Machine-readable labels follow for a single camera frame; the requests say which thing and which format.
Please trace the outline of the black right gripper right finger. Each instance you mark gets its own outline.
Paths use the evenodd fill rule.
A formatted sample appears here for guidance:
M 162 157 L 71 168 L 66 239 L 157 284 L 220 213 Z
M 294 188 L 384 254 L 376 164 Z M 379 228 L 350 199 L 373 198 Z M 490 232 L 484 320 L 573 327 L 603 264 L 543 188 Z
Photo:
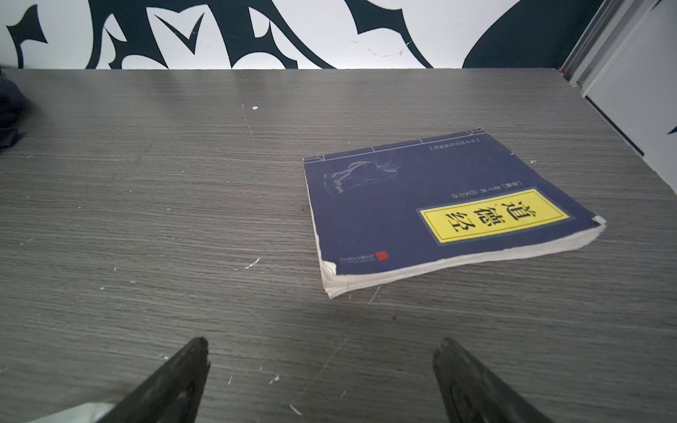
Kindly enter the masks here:
M 453 338 L 433 353 L 432 367 L 450 422 L 550 422 Z

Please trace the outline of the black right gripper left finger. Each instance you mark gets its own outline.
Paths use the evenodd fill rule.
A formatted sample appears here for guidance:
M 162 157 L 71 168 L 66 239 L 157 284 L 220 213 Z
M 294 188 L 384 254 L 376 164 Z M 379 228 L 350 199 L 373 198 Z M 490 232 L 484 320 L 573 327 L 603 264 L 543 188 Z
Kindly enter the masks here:
M 211 366 L 208 354 L 206 338 L 192 339 L 99 422 L 195 421 Z

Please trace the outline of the navy blue student backpack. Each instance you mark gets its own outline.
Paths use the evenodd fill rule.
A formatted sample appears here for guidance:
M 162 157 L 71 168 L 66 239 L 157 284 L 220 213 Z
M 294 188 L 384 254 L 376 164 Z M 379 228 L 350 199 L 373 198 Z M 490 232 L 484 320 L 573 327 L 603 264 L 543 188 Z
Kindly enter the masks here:
M 17 125 L 25 108 L 24 95 L 19 87 L 1 75 L 1 148 L 10 148 L 19 140 Z

